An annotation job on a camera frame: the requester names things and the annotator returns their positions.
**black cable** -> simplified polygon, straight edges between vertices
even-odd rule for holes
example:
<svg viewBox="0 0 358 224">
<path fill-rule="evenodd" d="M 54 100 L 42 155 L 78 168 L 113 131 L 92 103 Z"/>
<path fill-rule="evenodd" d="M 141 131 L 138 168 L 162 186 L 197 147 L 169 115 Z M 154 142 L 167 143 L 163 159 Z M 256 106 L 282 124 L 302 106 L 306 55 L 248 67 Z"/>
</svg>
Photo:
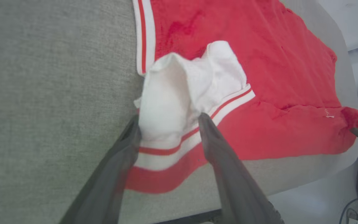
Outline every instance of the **black cable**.
<svg viewBox="0 0 358 224">
<path fill-rule="evenodd" d="M 346 209 L 348 208 L 349 205 L 351 205 L 353 202 L 357 201 L 358 198 L 354 199 L 354 200 L 351 200 L 346 206 L 345 208 L 343 209 L 342 211 L 342 214 L 341 214 L 341 218 L 339 219 L 339 224 L 342 224 L 342 218 L 343 218 L 343 215 L 345 214 L 345 211 Z"/>
</svg>

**white fabric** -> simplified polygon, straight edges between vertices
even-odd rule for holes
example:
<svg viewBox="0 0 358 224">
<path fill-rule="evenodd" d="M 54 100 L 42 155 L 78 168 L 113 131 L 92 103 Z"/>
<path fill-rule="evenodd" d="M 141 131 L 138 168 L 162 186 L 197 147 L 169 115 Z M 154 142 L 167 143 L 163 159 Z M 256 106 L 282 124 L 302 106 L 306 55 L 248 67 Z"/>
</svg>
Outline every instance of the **white fabric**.
<svg viewBox="0 0 358 224">
<path fill-rule="evenodd" d="M 197 127 L 201 112 L 212 115 L 248 89 L 246 75 L 226 41 L 209 44 L 204 55 L 192 61 L 176 53 L 165 55 L 145 75 L 140 100 L 141 146 L 178 146 L 182 136 Z M 227 113 L 243 103 L 232 105 Z"/>
</svg>

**gray fabric surface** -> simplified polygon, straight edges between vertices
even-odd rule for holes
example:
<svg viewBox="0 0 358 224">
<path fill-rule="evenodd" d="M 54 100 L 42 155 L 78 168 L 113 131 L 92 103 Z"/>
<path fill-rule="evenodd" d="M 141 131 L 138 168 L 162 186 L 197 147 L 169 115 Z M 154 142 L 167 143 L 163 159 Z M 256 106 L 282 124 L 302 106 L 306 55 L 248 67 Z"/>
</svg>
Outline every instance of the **gray fabric surface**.
<svg viewBox="0 0 358 224">
<path fill-rule="evenodd" d="M 358 107 L 340 30 L 314 0 L 286 0 L 338 56 L 337 93 Z M 135 113 L 131 0 L 0 0 L 0 223 L 57 223 Z M 267 194 L 349 166 L 337 156 L 247 161 Z M 153 223 L 219 208 L 212 169 L 160 195 L 126 191 L 120 223 Z"/>
</svg>

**red stripe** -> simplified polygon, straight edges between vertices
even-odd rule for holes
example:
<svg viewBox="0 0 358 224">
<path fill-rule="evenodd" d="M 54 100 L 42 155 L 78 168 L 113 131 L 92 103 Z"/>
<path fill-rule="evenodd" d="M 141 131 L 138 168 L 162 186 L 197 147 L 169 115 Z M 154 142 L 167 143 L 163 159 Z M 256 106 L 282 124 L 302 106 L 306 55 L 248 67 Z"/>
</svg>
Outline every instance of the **red stripe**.
<svg viewBox="0 0 358 224">
<path fill-rule="evenodd" d="M 140 23 L 142 24 L 142 73 L 146 72 L 146 22 L 142 0 L 138 0 Z"/>
<path fill-rule="evenodd" d="M 211 119 L 213 119 L 213 118 L 217 115 L 217 113 L 218 113 L 222 108 L 224 108 L 227 104 L 233 102 L 234 100 L 236 100 L 236 99 L 238 99 L 238 98 L 243 97 L 244 95 L 247 95 L 247 94 L 250 93 L 250 92 L 251 92 L 251 89 L 247 90 L 245 93 L 242 93 L 241 95 L 238 95 L 238 96 L 236 96 L 236 97 L 233 97 L 233 98 L 231 98 L 230 100 L 224 102 L 224 103 L 223 103 L 222 105 L 220 105 L 220 106 L 216 109 L 216 111 L 212 114 Z M 155 148 L 148 148 L 148 147 L 140 147 L 140 148 L 139 148 L 139 152 L 141 152 L 141 153 L 146 153 L 146 154 L 151 154 L 151 155 L 158 155 L 158 156 L 169 156 L 169 155 L 171 155 L 171 154 L 176 153 L 176 152 L 180 149 L 182 143 L 183 143 L 186 139 L 188 139 L 189 137 L 191 137 L 193 134 L 197 133 L 198 131 L 199 131 L 199 128 L 197 127 L 197 128 L 195 128 L 195 129 L 191 130 L 190 132 L 188 132 L 187 134 L 183 135 L 183 136 L 182 136 L 182 139 L 181 139 L 181 142 L 180 142 L 179 145 L 176 146 L 175 148 L 171 148 L 171 149 L 155 149 Z"/>
</svg>

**ironing board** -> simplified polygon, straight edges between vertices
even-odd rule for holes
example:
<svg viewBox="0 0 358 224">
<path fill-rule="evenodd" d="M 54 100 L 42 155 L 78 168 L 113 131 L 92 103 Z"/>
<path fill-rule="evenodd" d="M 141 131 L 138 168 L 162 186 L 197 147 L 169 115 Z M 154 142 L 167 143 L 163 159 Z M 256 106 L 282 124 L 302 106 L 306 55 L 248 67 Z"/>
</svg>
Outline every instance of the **ironing board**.
<svg viewBox="0 0 358 224">
<path fill-rule="evenodd" d="M 358 108 L 341 31 L 315 0 L 285 0 L 337 54 L 336 90 Z M 57 223 L 135 114 L 131 0 L 0 0 L 0 223 Z M 267 195 L 330 176 L 358 156 L 244 161 Z M 210 165 L 166 194 L 127 190 L 120 224 L 149 224 L 220 207 Z"/>
</svg>

